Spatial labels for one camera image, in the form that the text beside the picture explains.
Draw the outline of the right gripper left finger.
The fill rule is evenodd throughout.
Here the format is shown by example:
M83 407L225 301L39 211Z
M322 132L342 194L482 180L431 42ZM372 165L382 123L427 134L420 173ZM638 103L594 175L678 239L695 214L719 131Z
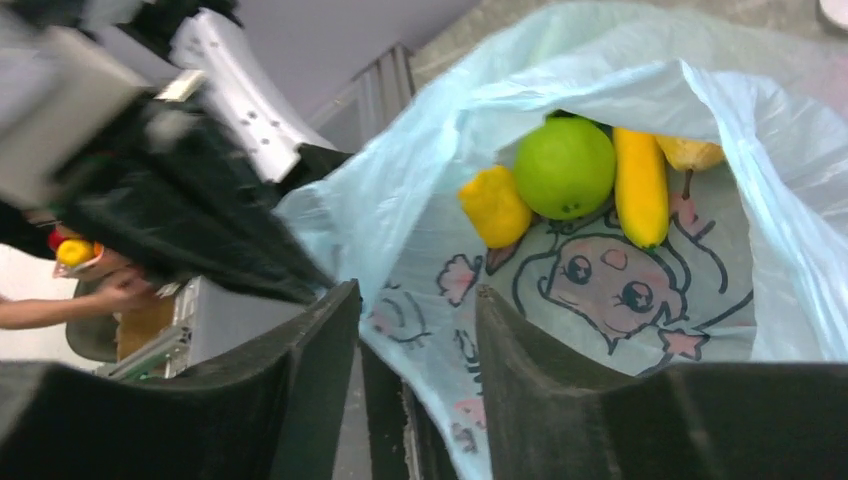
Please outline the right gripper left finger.
M329 479L361 298L344 282L170 379L1 366L5 479Z

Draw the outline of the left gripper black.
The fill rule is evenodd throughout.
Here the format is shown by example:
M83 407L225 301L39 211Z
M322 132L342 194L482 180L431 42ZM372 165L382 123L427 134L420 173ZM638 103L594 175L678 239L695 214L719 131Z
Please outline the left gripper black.
M227 126L149 93L59 170L59 217L167 283L203 276L236 293L308 305L333 286L272 209Z

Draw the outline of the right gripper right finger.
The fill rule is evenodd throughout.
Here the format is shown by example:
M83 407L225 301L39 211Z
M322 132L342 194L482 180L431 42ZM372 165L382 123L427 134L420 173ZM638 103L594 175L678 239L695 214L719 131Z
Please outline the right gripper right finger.
M847 369L607 368L481 286L476 333L497 479L843 479Z

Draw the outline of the light blue plastic bag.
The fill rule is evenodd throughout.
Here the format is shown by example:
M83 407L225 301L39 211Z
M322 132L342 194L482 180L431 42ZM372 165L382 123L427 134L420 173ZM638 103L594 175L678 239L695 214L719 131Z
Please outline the light blue plastic bag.
M277 214L457 479L847 475L847 46L544 7Z

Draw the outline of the yellow fake banana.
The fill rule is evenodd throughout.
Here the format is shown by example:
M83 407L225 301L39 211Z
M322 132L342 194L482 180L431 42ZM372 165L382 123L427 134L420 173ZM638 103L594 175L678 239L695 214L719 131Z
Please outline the yellow fake banana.
M669 229L666 161L653 135L621 127L612 130L617 156L615 207L630 242L650 250L664 242Z

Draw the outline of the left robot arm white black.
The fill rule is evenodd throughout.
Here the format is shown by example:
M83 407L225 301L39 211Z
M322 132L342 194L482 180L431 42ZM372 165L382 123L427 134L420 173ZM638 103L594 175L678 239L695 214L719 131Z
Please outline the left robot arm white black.
M273 210L346 156L264 75L234 7L150 1L120 24L179 74L137 96L83 149L52 208L162 282L200 275L308 305L333 281Z

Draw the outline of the person forearm in background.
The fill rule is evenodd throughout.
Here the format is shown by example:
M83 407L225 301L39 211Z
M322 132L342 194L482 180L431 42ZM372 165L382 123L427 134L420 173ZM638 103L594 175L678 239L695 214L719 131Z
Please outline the person forearm in background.
M45 328L100 313L103 305L95 296L62 300L1 299L1 329Z

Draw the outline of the person hand in background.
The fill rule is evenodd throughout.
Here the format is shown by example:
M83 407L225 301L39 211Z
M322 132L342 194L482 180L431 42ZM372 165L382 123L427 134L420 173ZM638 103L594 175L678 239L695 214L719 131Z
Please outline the person hand in background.
M156 290L132 268L109 275L91 297L99 311L112 313L131 311L157 299Z

